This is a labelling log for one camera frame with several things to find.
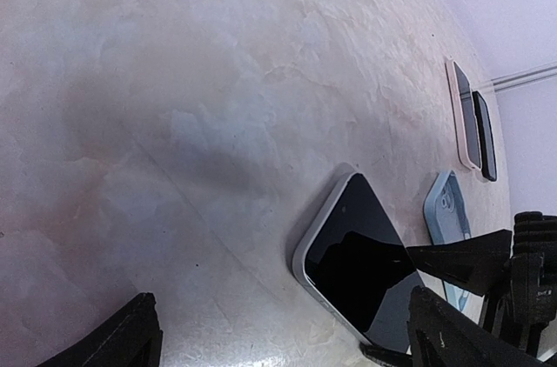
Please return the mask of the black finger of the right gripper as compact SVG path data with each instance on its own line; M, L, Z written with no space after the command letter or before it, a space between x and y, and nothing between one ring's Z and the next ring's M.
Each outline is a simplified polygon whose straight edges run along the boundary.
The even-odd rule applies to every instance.
M507 278L512 239L510 230L497 230L451 244L412 246L407 252L418 270L484 296Z

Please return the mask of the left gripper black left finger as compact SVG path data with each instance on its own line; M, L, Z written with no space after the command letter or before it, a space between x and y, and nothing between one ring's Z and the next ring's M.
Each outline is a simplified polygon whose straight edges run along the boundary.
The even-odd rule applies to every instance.
M159 366L163 335L156 299L142 292L42 366Z

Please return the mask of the large black smartphone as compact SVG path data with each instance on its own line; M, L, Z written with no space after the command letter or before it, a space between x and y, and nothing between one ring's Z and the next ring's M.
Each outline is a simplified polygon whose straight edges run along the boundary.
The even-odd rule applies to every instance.
M477 90L474 90L472 95L480 141L482 176L490 182L495 182L497 180L497 162L489 109L486 100Z

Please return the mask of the clear pink phone case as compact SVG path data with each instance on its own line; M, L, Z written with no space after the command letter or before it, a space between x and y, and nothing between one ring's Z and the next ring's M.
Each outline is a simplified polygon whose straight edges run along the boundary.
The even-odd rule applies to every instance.
M469 170L481 170L470 162L466 152L466 136L463 123L463 116L460 107L460 94L458 90L457 79L454 71L454 64L456 62L452 59L446 61L446 75L449 84L449 90L453 106L453 121L455 125L455 133L457 139L457 148L460 162Z

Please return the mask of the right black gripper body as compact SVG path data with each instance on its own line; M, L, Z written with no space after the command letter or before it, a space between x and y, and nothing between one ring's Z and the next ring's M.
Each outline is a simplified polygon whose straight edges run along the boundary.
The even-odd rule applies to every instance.
M542 332L555 319L556 217L521 212L503 277L484 296L480 327L537 357Z

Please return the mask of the light blue phone case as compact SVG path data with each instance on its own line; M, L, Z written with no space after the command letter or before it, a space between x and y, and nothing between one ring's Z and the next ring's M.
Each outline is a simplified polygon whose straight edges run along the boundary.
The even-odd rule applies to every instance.
M465 200L452 170L442 171L437 176L426 196L423 215L433 245L471 238Z

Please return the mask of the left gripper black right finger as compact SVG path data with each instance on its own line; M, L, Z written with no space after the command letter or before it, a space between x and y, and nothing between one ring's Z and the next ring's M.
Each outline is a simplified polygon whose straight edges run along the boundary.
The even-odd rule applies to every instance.
M407 324L413 366L542 366L481 329L435 292L416 286Z

